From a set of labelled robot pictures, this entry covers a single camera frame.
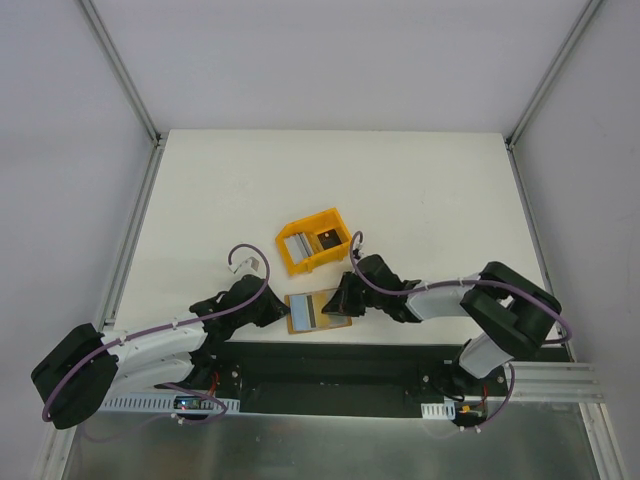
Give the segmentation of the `yellow plastic bin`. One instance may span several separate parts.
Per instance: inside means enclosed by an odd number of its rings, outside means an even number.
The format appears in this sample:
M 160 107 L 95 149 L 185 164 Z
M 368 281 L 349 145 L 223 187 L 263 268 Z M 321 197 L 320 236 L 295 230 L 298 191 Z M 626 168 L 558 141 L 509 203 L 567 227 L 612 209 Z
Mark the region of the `yellow plastic bin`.
M 318 253 L 316 251 L 316 234 L 329 229 L 337 229 L 344 243 L 339 247 Z M 296 233 L 305 233 L 314 251 L 310 258 L 298 265 L 293 264 L 284 243 L 285 238 Z M 311 273 L 314 269 L 328 263 L 342 261 L 348 255 L 351 238 L 352 236 L 339 211 L 336 208 L 331 208 L 285 225 L 276 236 L 275 243 L 288 275 L 296 276 Z

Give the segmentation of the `left aluminium frame post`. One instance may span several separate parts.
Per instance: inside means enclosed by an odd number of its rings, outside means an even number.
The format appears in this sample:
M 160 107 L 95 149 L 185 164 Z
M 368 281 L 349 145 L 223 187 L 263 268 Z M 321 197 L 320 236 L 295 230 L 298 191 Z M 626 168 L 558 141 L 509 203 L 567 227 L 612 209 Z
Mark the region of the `left aluminium frame post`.
M 82 17 L 86 21 L 99 49 L 116 79 L 125 99 L 150 142 L 157 146 L 162 141 L 162 132 L 156 126 L 146 107 L 138 88 L 126 67 L 118 48 L 104 22 L 96 4 L 91 0 L 75 1 Z

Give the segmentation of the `black credit card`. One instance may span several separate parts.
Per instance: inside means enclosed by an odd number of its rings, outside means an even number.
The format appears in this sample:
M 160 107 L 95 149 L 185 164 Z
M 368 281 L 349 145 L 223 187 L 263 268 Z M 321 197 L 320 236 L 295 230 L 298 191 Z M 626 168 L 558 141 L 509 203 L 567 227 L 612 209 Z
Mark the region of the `black credit card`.
M 337 229 L 329 229 L 316 234 L 316 251 L 318 253 L 339 247 L 344 243 Z

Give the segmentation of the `aluminium frame post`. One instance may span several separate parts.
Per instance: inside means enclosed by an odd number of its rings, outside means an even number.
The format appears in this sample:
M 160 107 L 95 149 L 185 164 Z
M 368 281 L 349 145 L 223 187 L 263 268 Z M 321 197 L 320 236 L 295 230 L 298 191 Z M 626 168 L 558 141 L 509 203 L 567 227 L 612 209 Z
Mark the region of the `aluminium frame post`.
M 125 99 L 150 142 L 157 146 L 162 141 L 162 132 L 156 126 L 146 107 L 138 88 L 126 67 L 118 48 L 104 22 L 96 4 L 91 0 L 75 1 L 82 17 L 86 21 L 99 49 L 116 79 Z
M 586 1 L 580 9 L 579 14 L 573 21 L 568 33 L 560 43 L 531 97 L 527 101 L 524 110 L 518 117 L 510 133 L 505 137 L 505 144 L 508 151 L 512 151 L 524 135 L 596 16 L 605 5 L 605 0 L 589 0 Z

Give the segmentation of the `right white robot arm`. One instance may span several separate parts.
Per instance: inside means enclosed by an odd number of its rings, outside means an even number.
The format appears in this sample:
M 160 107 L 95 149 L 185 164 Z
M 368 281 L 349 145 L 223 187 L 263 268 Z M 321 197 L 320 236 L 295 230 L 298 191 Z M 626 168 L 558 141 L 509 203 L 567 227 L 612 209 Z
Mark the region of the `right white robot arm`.
M 466 395 L 481 388 L 495 368 L 533 356 L 562 311 L 554 296 L 498 261 L 460 280 L 427 284 L 400 279 L 378 254 L 358 259 L 342 275 L 322 312 L 359 317 L 368 308 L 399 323 L 471 318 L 481 334 L 467 342 L 450 369 L 452 387 Z

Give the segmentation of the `right aluminium rail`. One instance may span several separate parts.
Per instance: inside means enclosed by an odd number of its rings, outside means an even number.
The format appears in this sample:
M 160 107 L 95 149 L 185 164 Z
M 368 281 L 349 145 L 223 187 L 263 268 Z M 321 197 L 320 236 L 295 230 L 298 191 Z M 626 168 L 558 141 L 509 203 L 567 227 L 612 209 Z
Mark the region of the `right aluminium rail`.
M 603 403 L 604 393 L 589 363 L 513 362 L 512 398 L 537 403 Z

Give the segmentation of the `beige magnetic stripe card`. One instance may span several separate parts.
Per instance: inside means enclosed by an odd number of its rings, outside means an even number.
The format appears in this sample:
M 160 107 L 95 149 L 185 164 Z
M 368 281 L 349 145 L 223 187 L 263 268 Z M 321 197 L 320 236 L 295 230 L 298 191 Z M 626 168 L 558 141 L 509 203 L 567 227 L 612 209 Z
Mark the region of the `beige magnetic stripe card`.
M 328 320 L 316 305 L 318 294 L 298 294 L 289 297 L 291 331 L 303 333 L 319 330 L 328 325 Z

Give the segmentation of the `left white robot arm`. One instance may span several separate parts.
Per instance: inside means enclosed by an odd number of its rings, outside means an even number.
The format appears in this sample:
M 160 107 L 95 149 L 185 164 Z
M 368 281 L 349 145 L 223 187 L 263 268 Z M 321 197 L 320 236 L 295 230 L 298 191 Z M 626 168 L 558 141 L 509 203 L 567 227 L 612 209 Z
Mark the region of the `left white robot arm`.
M 42 418 L 64 430 L 89 419 L 104 401 L 138 388 L 180 382 L 202 388 L 217 347 L 246 325 L 266 327 L 289 312 L 264 279 L 246 274 L 167 324 L 109 332 L 81 324 L 31 373 Z

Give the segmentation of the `right aluminium frame post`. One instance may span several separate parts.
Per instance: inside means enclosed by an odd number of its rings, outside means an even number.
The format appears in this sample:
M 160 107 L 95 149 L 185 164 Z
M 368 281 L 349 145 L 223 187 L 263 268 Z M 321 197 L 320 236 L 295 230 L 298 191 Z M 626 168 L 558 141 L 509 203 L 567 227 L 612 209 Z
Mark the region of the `right aluminium frame post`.
M 579 14 L 573 21 L 568 33 L 560 43 L 531 97 L 527 101 L 524 110 L 518 117 L 510 133 L 505 137 L 505 144 L 508 151 L 512 151 L 524 135 L 596 16 L 605 5 L 605 0 L 589 0 L 586 1 L 580 9 Z

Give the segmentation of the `orange leather card holder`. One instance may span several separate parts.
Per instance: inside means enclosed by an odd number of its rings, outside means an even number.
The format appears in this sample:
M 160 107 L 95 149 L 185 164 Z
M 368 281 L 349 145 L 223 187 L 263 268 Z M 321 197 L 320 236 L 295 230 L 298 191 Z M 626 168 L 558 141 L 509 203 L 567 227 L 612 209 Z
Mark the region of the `orange leather card holder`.
M 351 327 L 353 321 L 350 317 L 327 314 L 322 311 L 335 293 L 335 289 L 325 289 L 286 295 L 285 304 L 289 308 L 288 333 L 298 335 Z

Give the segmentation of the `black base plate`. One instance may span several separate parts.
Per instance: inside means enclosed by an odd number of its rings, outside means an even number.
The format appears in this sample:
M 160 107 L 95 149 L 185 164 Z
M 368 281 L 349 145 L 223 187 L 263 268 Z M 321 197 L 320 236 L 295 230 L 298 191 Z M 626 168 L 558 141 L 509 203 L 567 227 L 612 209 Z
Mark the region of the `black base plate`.
M 477 402 L 506 394 L 503 368 L 451 379 L 456 346 L 225 342 L 194 355 L 179 382 L 240 403 L 243 413 L 416 418 L 447 396 Z

